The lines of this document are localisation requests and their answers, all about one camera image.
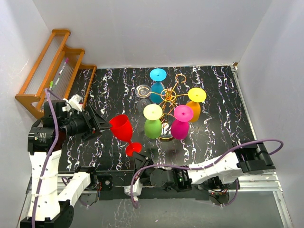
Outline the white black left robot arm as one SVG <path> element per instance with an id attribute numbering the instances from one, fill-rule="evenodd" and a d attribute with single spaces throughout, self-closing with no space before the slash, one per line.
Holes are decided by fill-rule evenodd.
<path id="1" fill-rule="evenodd" d="M 78 135 L 89 141 L 110 129 L 111 125 L 91 104 L 54 100 L 44 103 L 44 115 L 28 133 L 28 152 L 32 168 L 31 203 L 21 228 L 68 228 L 74 206 L 83 191 L 98 184 L 92 166 L 78 167 L 72 179 L 58 192 L 58 168 L 66 138 Z"/>

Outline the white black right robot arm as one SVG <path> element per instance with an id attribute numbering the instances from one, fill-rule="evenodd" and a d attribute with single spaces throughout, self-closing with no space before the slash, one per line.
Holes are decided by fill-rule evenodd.
<path id="1" fill-rule="evenodd" d="M 210 189 L 232 184 L 246 173 L 262 174 L 275 170 L 264 143 L 267 140 L 238 141 L 221 156 L 186 166 L 156 165 L 148 157 L 138 154 L 130 189 L 126 194 L 139 196 L 144 184 L 155 188 L 190 190 L 193 185 L 207 184 Z"/>

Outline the yellow orange wine glass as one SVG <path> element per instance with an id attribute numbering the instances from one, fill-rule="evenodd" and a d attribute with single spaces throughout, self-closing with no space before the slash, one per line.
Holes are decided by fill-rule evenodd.
<path id="1" fill-rule="evenodd" d="M 190 122 L 195 122 L 199 119 L 201 113 L 200 103 L 204 102 L 207 98 L 206 92 L 198 87 L 192 88 L 188 92 L 189 102 L 186 106 L 190 107 L 193 111 L 193 117 Z"/>

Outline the red wine glass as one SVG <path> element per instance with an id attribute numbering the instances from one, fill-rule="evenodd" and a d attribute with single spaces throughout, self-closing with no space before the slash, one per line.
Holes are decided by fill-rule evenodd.
<path id="1" fill-rule="evenodd" d="M 110 128 L 113 135 L 123 141 L 129 143 L 126 148 L 126 154 L 133 156 L 133 153 L 139 153 L 142 149 L 142 145 L 139 142 L 132 142 L 133 127 L 129 120 L 129 117 L 125 114 L 115 116 L 110 120 Z"/>

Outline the blue wine glass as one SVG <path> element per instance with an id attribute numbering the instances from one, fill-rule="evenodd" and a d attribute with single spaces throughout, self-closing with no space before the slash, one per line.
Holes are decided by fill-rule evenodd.
<path id="1" fill-rule="evenodd" d="M 161 95 L 164 94 L 164 86 L 162 81 L 166 78 L 166 76 L 166 71 L 161 68 L 153 69 L 150 72 L 150 78 L 154 81 L 154 84 L 151 86 L 150 94 L 150 100 L 153 103 L 160 104 L 163 101 L 161 97 Z"/>

